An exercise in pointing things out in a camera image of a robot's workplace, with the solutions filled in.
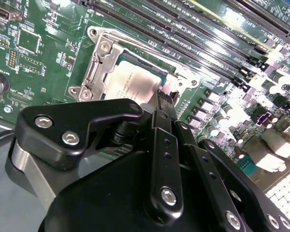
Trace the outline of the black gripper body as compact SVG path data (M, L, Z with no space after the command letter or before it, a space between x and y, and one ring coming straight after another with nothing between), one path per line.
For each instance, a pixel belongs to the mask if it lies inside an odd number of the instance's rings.
M182 166L184 211L172 225L160 225L143 203L149 191L149 156L137 152L116 159L67 186L54 199L42 232L218 232L220 227L195 172Z

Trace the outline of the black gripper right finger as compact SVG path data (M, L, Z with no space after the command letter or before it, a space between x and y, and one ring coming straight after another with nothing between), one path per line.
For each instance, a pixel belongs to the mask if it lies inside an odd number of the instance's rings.
M168 113L174 123L182 159L201 181L206 195L205 221L214 232L290 232L290 220L213 141L197 143L186 123L177 119L173 100Z

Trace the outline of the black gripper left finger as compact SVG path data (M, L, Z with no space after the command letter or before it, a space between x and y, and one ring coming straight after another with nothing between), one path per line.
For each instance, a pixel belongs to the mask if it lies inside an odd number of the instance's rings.
M18 116L7 161L10 178L33 192L47 212L67 186L137 152L149 156L145 212L154 221L177 221L184 202L178 139L168 100L157 91L148 104L130 99L25 108Z

